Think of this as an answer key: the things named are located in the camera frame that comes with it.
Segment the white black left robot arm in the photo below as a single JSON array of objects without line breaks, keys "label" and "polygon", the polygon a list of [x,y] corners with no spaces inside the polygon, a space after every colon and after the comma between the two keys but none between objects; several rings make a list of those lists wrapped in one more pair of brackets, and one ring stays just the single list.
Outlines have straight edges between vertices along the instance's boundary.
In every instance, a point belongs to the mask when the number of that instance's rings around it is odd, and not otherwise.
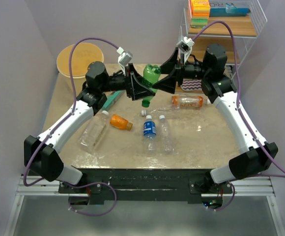
[{"label": "white black left robot arm", "polygon": [[107,101],[106,92],[124,90],[133,101],[154,96],[155,92],[142,84],[143,77],[133,64],[125,66],[123,72],[107,73],[105,65],[96,61],[88,66],[84,89],[75,98],[68,111],[49,129],[24,141],[24,176],[29,171],[47,181],[62,181],[76,193],[86,190],[87,181],[83,173],[62,162],[59,153],[70,137],[90,118],[95,116]]}]

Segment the green plastic bottle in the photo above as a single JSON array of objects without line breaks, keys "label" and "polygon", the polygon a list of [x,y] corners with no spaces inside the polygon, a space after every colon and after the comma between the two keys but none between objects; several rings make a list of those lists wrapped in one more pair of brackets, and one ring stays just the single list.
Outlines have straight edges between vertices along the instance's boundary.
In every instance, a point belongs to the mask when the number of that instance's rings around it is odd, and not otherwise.
[{"label": "green plastic bottle", "polygon": [[147,64],[143,70],[142,84],[148,87],[154,93],[157,93],[157,89],[152,88],[152,86],[159,81],[160,75],[161,68],[159,66]]}]

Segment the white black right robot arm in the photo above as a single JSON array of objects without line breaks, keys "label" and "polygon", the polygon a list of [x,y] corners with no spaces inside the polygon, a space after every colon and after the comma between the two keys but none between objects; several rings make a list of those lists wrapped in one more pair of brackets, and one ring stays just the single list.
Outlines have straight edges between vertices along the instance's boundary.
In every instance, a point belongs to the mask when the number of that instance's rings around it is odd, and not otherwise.
[{"label": "white black right robot arm", "polygon": [[204,187],[207,192],[216,193],[223,182],[244,179],[267,170],[278,153],[278,147],[267,142],[254,126],[240,103],[238,89],[224,74],[228,59],[225,48],[210,44],[203,61],[194,62],[184,59],[188,49],[186,45],[175,48],[171,57],[161,65],[166,77],[156,82],[153,88],[174,94],[176,85],[181,85],[184,79],[199,79],[202,91],[225,118],[240,154],[208,173]]}]

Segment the orange juice bottle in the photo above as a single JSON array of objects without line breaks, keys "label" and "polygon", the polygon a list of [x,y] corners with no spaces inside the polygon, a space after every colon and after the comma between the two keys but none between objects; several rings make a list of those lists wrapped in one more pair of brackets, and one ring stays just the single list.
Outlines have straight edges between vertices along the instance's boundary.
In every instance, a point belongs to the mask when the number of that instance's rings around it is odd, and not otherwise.
[{"label": "orange juice bottle", "polygon": [[110,120],[110,125],[120,130],[130,131],[133,124],[119,115],[113,114]]}]

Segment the large clear square bottle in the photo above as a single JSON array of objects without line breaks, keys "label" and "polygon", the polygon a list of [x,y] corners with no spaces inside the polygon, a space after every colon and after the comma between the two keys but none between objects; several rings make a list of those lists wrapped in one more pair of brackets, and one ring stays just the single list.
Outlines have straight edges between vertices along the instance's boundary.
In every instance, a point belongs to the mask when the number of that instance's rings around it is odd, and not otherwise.
[{"label": "large clear square bottle", "polygon": [[106,130],[108,118],[109,113],[102,110],[90,119],[78,140],[82,150],[88,153],[94,152],[96,145],[99,143]]}]

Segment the orange label clear bottle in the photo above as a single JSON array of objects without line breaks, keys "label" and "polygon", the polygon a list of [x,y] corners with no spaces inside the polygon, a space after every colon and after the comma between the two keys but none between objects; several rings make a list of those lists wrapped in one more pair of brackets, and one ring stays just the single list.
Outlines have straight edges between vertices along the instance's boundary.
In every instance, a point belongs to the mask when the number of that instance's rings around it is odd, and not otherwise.
[{"label": "orange label clear bottle", "polygon": [[199,109],[211,102],[202,96],[172,96],[172,105],[179,108]]}]

